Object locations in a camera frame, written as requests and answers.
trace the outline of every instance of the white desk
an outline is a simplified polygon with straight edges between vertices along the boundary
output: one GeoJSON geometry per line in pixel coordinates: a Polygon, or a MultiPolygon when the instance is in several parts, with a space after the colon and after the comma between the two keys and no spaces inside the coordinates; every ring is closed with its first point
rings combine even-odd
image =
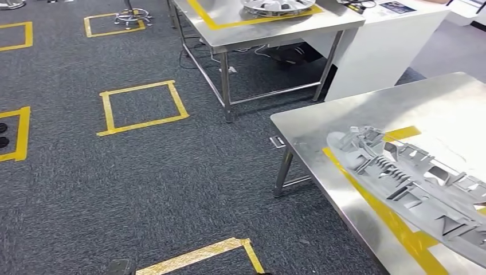
{"type": "MultiPolygon", "coordinates": [[[[421,0],[398,0],[415,9],[407,15],[380,16],[367,9],[364,26],[344,32],[334,64],[338,71],[326,101],[392,87],[449,13],[445,5],[421,0]]],[[[378,0],[377,4],[389,1],[378,0]]],[[[304,40],[327,56],[334,33],[304,40]]]]}

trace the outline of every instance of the yellow floor marking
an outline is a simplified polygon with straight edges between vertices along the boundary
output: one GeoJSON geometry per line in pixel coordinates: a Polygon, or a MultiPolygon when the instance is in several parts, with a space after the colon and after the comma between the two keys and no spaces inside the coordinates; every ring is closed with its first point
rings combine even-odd
{"type": "Polygon", "coordinates": [[[99,14],[99,15],[92,15],[84,18],[84,30],[86,31],[86,36],[87,37],[98,37],[98,36],[110,36],[112,34],[119,34],[119,33],[130,33],[130,32],[136,32],[137,30],[144,30],[145,29],[145,24],[143,23],[143,20],[137,20],[138,27],[130,30],[117,30],[115,32],[109,32],[109,33],[96,33],[93,34],[91,32],[91,25],[89,23],[89,20],[92,18],[99,18],[99,17],[108,17],[108,16],[115,16],[116,13],[107,13],[107,14],[99,14]]]}
{"type": "Polygon", "coordinates": [[[0,29],[17,27],[17,26],[24,26],[24,28],[25,28],[24,29],[25,42],[22,45],[1,47],[0,52],[3,51],[3,50],[14,50],[14,49],[21,49],[21,48],[27,48],[27,47],[32,46],[32,44],[33,44],[33,28],[32,28],[32,22],[31,21],[8,24],[8,25],[1,25],[0,29]]]}
{"type": "Polygon", "coordinates": [[[10,116],[19,116],[17,145],[15,152],[0,155],[0,162],[14,159],[16,162],[25,160],[27,158],[27,144],[29,140],[29,121],[30,121],[30,107],[22,107],[19,110],[0,113],[0,119],[10,116]]]}
{"type": "Polygon", "coordinates": [[[163,275],[179,268],[194,264],[196,262],[200,262],[212,256],[228,252],[235,248],[240,248],[242,246],[245,248],[245,251],[250,258],[255,271],[257,273],[265,273],[257,256],[255,255],[255,252],[253,251],[250,239],[229,238],[224,241],[208,245],[195,251],[188,252],[184,255],[180,255],[167,261],[163,261],[147,268],[138,270],[136,272],[136,275],[163,275]]]}
{"type": "Polygon", "coordinates": [[[211,30],[219,30],[219,29],[231,28],[231,27],[242,26],[242,25],[252,25],[252,24],[257,24],[257,23],[270,22],[270,21],[276,21],[276,20],[282,20],[282,19],[288,19],[288,18],[295,18],[295,17],[301,17],[301,16],[306,16],[306,15],[324,12],[318,5],[313,5],[311,7],[310,11],[307,11],[305,13],[301,13],[299,15],[286,15],[286,16],[281,16],[281,17],[264,17],[264,18],[256,18],[256,19],[244,20],[244,21],[239,21],[239,22],[217,24],[207,14],[207,12],[204,10],[204,8],[201,6],[201,4],[199,4],[199,2],[197,0],[187,0],[187,3],[189,3],[189,5],[204,20],[204,22],[207,24],[207,26],[211,30]]]}
{"type": "Polygon", "coordinates": [[[189,114],[187,113],[186,108],[182,104],[182,100],[179,97],[177,90],[175,89],[174,83],[175,83],[174,80],[168,80],[168,81],[163,81],[163,82],[158,82],[158,83],[152,83],[152,84],[147,84],[147,85],[141,85],[141,86],[136,86],[136,87],[130,87],[130,88],[125,88],[125,89],[119,89],[119,90],[114,90],[114,91],[106,91],[106,92],[100,93],[101,99],[103,101],[103,108],[104,108],[104,111],[105,111],[105,119],[106,119],[107,130],[103,131],[103,132],[99,132],[99,133],[97,133],[97,135],[98,136],[106,136],[106,135],[111,135],[111,134],[114,134],[114,133],[144,128],[144,127],[158,125],[158,124],[162,124],[162,123],[174,122],[174,121],[185,119],[185,118],[189,117],[189,114]],[[164,119],[158,119],[158,120],[153,120],[153,121],[148,121],[148,122],[143,122],[143,123],[137,123],[137,124],[123,126],[123,127],[115,127],[115,123],[113,121],[113,110],[111,108],[111,102],[109,100],[110,95],[115,95],[117,93],[132,92],[132,91],[137,91],[137,90],[141,90],[141,89],[147,89],[147,88],[152,88],[152,87],[157,87],[157,86],[162,86],[162,85],[167,85],[169,92],[170,92],[170,95],[174,100],[174,104],[177,107],[177,110],[179,111],[178,116],[172,116],[172,117],[167,117],[167,118],[164,118],[164,119]]]}
{"type": "MultiPolygon", "coordinates": [[[[386,133],[386,136],[396,139],[409,138],[419,135],[416,127],[407,127],[386,133]]],[[[437,240],[428,234],[418,231],[412,232],[408,225],[384,203],[366,191],[342,166],[329,148],[323,148],[323,152],[341,171],[347,180],[358,190],[366,202],[375,210],[376,214],[384,221],[393,232],[398,241],[404,246],[408,253],[417,261],[427,274],[448,274],[447,270],[428,250],[429,247],[438,244],[437,240]]]]}
{"type": "Polygon", "coordinates": [[[243,247],[245,248],[248,257],[250,258],[250,261],[252,262],[255,271],[257,273],[265,273],[263,267],[261,266],[260,261],[257,258],[257,255],[255,254],[255,251],[253,251],[252,243],[250,242],[250,239],[242,239],[241,244],[243,244],[243,247]]]}

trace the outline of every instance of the metal table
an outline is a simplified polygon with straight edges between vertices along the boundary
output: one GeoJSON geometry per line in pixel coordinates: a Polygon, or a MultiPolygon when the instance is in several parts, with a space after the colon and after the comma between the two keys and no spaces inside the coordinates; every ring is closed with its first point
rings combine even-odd
{"type": "Polygon", "coordinates": [[[332,155],[328,158],[323,152],[329,132],[346,131],[351,125],[371,125],[386,131],[415,126],[421,133],[407,142],[459,171],[468,167],[466,172],[485,180],[486,147],[481,144],[486,135],[485,117],[486,85],[465,73],[274,114],[271,120],[286,145],[274,195],[280,196],[283,187],[295,183],[309,179],[315,182],[385,272],[486,274],[485,269],[434,243],[394,213],[392,222],[405,226],[390,226],[383,213],[388,215],[391,210],[371,203],[370,197],[363,195],[363,188],[353,185],[352,179],[337,168],[332,155]],[[309,176],[284,182],[292,158],[309,176]]]}
{"type": "Polygon", "coordinates": [[[286,18],[256,18],[242,11],[239,0],[168,0],[181,36],[183,49],[194,61],[214,94],[225,109],[227,122],[232,121],[231,106],[239,103],[279,95],[299,89],[317,86],[314,100],[319,98],[324,81],[331,69],[332,61],[343,32],[364,24],[364,18],[336,1],[318,0],[306,15],[286,18]],[[177,9],[199,33],[213,54],[220,55],[222,95],[213,84],[204,68],[198,63],[189,47],[181,28],[177,9]],[[273,42],[289,41],[320,32],[337,32],[334,38],[323,74],[318,82],[273,91],[247,99],[231,101],[229,89],[228,54],[232,50],[265,45],[273,42]]]}

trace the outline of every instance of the yellow tape square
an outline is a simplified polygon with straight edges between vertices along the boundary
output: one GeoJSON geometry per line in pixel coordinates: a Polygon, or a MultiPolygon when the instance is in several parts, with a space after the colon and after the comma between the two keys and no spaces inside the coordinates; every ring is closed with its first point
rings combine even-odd
{"type": "Polygon", "coordinates": [[[253,269],[257,274],[265,273],[260,261],[258,260],[255,251],[252,248],[250,239],[236,239],[229,238],[221,242],[214,243],[212,245],[205,246],[203,248],[188,252],[186,254],[174,257],[167,261],[160,262],[158,264],[149,266],[137,270],[136,275],[164,275],[174,270],[183,268],[188,265],[192,265],[196,262],[200,262],[207,258],[228,252],[230,250],[244,247],[246,255],[252,262],[253,269]]]}
{"type": "Polygon", "coordinates": [[[182,104],[182,100],[179,97],[177,90],[175,89],[174,83],[175,83],[174,80],[168,80],[168,81],[164,81],[164,82],[152,83],[152,84],[147,84],[147,85],[135,86],[135,87],[125,88],[125,89],[119,89],[119,90],[114,90],[114,91],[106,91],[106,92],[100,93],[101,99],[103,100],[103,108],[104,108],[104,111],[105,111],[107,130],[103,131],[103,132],[99,132],[99,133],[97,133],[97,135],[98,136],[106,136],[106,135],[111,135],[111,134],[114,134],[114,133],[129,131],[129,130],[133,130],[133,129],[158,125],[158,124],[162,124],[162,123],[173,122],[173,121],[177,121],[177,120],[181,120],[181,119],[185,119],[185,118],[189,117],[189,114],[187,113],[186,108],[182,104]],[[164,118],[164,119],[158,119],[158,120],[153,120],[153,121],[148,121],[148,122],[143,122],[143,123],[137,123],[137,124],[132,124],[132,125],[123,126],[123,127],[115,127],[115,122],[113,120],[113,111],[111,109],[111,102],[109,100],[110,95],[114,95],[114,94],[117,94],[117,93],[132,92],[132,91],[136,91],[136,90],[147,89],[147,88],[152,88],[152,87],[157,87],[157,86],[162,86],[162,85],[167,85],[169,92],[170,92],[170,95],[172,96],[172,99],[174,100],[174,104],[177,107],[177,111],[179,111],[178,116],[171,116],[171,117],[167,117],[167,118],[164,118]]]}
{"type": "Polygon", "coordinates": [[[98,36],[110,36],[112,34],[119,34],[119,33],[130,33],[130,32],[136,32],[137,30],[144,30],[145,29],[145,24],[143,23],[143,20],[137,20],[138,27],[130,30],[117,30],[114,32],[109,32],[109,33],[95,33],[93,34],[91,32],[91,24],[89,23],[89,20],[92,18],[100,18],[100,17],[108,17],[108,16],[115,16],[116,13],[107,13],[107,14],[99,14],[99,15],[92,15],[84,18],[84,30],[86,31],[86,36],[87,37],[98,37],[98,36]]]}
{"type": "Polygon", "coordinates": [[[252,25],[257,23],[277,21],[277,20],[301,17],[301,16],[324,12],[318,5],[313,5],[310,11],[306,11],[305,13],[301,13],[298,15],[286,15],[280,17],[263,17],[263,18],[255,18],[255,19],[243,20],[238,22],[218,24],[214,22],[212,17],[208,15],[206,10],[201,6],[201,4],[199,4],[197,0],[187,0],[187,3],[196,11],[196,13],[204,20],[204,22],[211,30],[219,30],[219,29],[231,28],[231,27],[242,26],[242,25],[252,25]]]}
{"type": "Polygon", "coordinates": [[[19,110],[0,113],[0,119],[10,116],[19,116],[17,144],[15,145],[15,152],[0,155],[0,162],[6,160],[25,160],[27,158],[27,143],[29,138],[29,120],[30,107],[22,107],[19,110]]]}
{"type": "Polygon", "coordinates": [[[32,46],[32,43],[33,43],[33,31],[32,30],[33,30],[33,28],[32,28],[32,22],[31,21],[8,24],[8,25],[1,25],[0,29],[12,28],[12,27],[17,27],[17,26],[24,26],[25,42],[21,45],[1,47],[0,52],[3,51],[3,50],[15,50],[15,49],[21,49],[21,48],[28,48],[28,47],[32,46]]]}

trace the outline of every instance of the stool leg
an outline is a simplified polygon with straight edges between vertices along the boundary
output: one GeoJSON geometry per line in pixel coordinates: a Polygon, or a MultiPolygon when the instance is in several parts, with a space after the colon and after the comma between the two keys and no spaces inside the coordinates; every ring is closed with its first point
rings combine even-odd
{"type": "Polygon", "coordinates": [[[134,8],[132,7],[130,0],[125,0],[125,5],[128,8],[128,14],[131,15],[131,16],[134,16],[134,8]]]}

